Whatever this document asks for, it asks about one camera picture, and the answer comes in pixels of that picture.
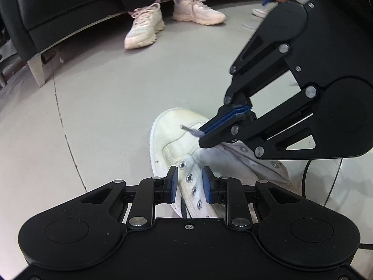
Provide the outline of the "pink chunky sneaker right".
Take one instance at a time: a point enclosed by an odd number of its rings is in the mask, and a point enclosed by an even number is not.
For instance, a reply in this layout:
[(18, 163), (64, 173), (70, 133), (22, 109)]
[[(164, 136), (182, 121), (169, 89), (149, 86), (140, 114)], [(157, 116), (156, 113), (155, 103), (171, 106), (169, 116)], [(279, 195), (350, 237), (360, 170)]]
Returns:
[(173, 20), (193, 22), (206, 26), (225, 23), (225, 14), (208, 7), (205, 1), (206, 0), (173, 0)]

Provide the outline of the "white shoelace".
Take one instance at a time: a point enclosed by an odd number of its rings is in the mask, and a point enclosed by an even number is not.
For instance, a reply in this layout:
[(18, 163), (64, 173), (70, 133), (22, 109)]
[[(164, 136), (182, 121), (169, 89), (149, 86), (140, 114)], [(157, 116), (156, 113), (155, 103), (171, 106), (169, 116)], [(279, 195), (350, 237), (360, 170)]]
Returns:
[(193, 135), (196, 138), (202, 138), (205, 135), (205, 133), (200, 131), (199, 129), (190, 128), (190, 127), (187, 127), (185, 125), (181, 125), (180, 128), (183, 131), (186, 131), (186, 132), (190, 133), (191, 135)]

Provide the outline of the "white canvas sneaker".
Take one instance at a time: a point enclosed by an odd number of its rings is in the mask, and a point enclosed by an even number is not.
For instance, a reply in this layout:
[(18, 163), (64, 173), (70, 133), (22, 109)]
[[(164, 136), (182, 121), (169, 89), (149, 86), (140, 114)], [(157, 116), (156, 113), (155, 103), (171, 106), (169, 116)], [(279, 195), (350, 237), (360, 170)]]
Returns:
[(205, 196), (202, 170), (210, 167), (216, 177), (232, 177), (253, 186), (267, 180), (293, 193), (299, 190), (289, 178), (288, 170), (279, 161), (258, 160), (241, 141), (222, 143), (203, 149), (186, 126), (198, 129), (208, 119), (189, 109), (168, 109), (159, 114), (150, 130), (150, 162), (155, 176), (164, 177), (172, 166), (178, 168), (178, 187), (172, 208), (185, 219), (225, 216), (223, 204), (209, 204)]

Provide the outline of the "black leather sofa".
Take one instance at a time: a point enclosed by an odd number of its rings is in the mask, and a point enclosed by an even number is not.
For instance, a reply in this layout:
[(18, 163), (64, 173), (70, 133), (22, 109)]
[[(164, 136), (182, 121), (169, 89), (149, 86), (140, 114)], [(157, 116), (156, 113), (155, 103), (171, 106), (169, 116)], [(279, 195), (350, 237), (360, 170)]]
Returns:
[(66, 38), (126, 12), (120, 0), (1, 0), (1, 20), (38, 86), (43, 54)]

